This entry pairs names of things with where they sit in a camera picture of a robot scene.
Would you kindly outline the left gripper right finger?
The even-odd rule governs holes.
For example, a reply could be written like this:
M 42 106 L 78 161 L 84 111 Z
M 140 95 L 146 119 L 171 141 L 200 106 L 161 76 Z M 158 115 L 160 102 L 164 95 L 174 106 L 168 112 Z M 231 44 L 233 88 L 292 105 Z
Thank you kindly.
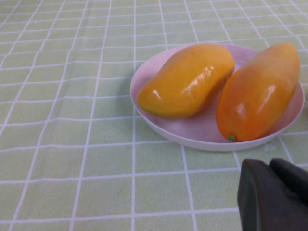
M 299 200 L 308 205 L 308 172 L 281 158 L 273 158 L 269 167 Z

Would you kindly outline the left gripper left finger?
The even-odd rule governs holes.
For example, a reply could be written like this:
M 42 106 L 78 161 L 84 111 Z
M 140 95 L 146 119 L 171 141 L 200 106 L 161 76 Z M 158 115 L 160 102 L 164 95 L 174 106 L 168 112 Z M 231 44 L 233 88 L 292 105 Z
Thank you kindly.
M 237 202 L 244 231 L 308 229 L 308 206 L 263 161 L 242 162 Z

